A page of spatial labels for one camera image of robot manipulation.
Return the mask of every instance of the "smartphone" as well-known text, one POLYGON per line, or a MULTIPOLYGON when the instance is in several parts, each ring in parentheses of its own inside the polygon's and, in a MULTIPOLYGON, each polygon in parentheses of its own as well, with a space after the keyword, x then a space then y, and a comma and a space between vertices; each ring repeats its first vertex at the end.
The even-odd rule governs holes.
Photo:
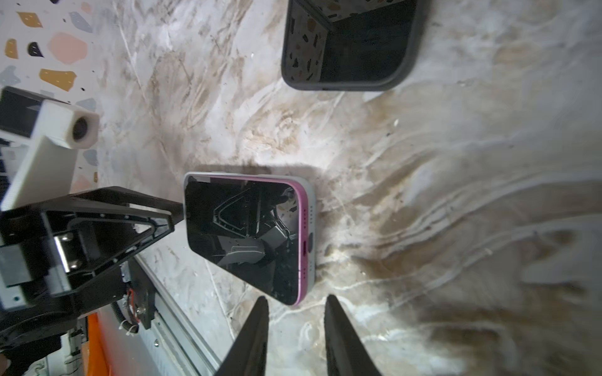
POLYGON ((411 71, 428 0, 290 0, 282 77, 299 90, 383 91, 411 71))
POLYGON ((187 173, 195 253, 288 305, 315 283, 315 194, 294 176, 187 173))

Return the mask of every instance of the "orange object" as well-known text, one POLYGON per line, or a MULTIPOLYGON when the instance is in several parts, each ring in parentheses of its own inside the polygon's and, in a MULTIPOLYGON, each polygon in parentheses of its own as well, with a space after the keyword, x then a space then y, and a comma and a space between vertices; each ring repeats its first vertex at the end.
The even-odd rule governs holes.
POLYGON ((107 358, 102 349, 101 326, 98 323, 98 315, 96 313, 88 316, 88 343, 90 356, 88 358, 86 376, 109 376, 107 358))

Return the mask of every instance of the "table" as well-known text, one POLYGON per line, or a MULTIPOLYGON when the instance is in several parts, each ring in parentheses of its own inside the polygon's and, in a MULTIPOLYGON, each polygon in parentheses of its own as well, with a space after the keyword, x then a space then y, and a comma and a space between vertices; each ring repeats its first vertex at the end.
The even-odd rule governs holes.
MULTIPOLYGON (((383 375, 600 369, 602 3, 435 0, 384 93, 287 87, 286 9, 99 4, 100 184, 172 200, 187 171, 315 186, 317 283, 297 307, 269 301, 270 375, 325 374, 327 294, 383 375)), ((223 358, 259 292, 182 225, 143 254, 223 358)))

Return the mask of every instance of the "white plastic part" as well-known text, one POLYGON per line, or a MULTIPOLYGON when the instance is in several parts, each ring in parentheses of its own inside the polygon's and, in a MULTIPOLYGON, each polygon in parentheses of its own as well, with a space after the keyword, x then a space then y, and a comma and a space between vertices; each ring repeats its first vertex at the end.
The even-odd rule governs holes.
POLYGON ((41 202, 69 194, 78 149, 98 139, 99 117, 78 106, 44 100, 29 139, 29 149, 11 182, 0 210, 41 202), (85 120, 85 135, 76 139, 73 128, 85 120))

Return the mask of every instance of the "black cable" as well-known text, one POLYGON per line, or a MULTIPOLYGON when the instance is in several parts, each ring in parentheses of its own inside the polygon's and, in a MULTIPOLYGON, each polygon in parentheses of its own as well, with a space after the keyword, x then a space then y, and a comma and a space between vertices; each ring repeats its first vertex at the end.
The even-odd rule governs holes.
POLYGON ((111 303, 111 308, 113 309, 117 321, 119 321, 119 324, 122 325, 125 330, 130 333, 138 333, 138 325, 132 325, 131 322, 125 319, 125 316, 121 312, 121 308, 119 308, 119 304, 117 304, 116 301, 111 303))

